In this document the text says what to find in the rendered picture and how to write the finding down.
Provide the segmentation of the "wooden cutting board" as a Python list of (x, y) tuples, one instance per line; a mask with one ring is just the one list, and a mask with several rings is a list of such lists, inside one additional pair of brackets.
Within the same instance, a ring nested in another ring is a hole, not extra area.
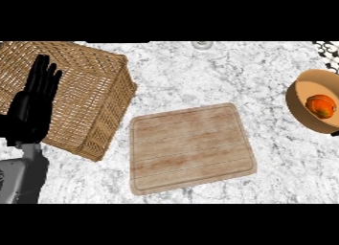
[(222, 103), (130, 122), (130, 187), (145, 195), (257, 172), (236, 106)]

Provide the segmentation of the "tan pot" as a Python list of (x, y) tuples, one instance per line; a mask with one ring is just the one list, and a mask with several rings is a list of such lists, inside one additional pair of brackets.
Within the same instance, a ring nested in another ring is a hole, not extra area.
[(303, 72), (288, 88), (287, 102), (306, 127), (339, 136), (339, 75), (319, 69)]

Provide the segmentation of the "black white patterned object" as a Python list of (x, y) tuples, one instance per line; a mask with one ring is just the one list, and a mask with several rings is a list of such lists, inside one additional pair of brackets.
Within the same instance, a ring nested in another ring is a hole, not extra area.
[(315, 41), (313, 44), (326, 69), (339, 75), (339, 41)]

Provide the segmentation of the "orange squash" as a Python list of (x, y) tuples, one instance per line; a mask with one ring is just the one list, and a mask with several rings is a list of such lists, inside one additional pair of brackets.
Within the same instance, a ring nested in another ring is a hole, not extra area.
[(306, 101), (306, 107), (321, 119), (329, 119), (337, 111), (337, 103), (328, 95), (315, 95)]

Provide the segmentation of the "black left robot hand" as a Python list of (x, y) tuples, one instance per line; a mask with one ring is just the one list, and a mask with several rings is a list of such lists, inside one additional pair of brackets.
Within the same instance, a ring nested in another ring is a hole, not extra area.
[(37, 55), (24, 90), (17, 93), (8, 114), (0, 114), (0, 138), (8, 146), (39, 144), (48, 137), (61, 77), (51, 57)]

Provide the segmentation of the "brown wicker basket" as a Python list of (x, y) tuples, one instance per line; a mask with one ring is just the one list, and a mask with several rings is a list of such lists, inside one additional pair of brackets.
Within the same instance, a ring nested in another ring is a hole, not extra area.
[(127, 57), (67, 41), (0, 42), (0, 114), (24, 89), (39, 55), (62, 71), (45, 143), (98, 162), (136, 96)]

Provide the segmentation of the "small grey white object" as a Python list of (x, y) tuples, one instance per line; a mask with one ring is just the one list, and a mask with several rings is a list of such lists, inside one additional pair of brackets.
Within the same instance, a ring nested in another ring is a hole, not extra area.
[(200, 51), (210, 50), (214, 46), (213, 41), (192, 41), (191, 44), (192, 44), (192, 47)]

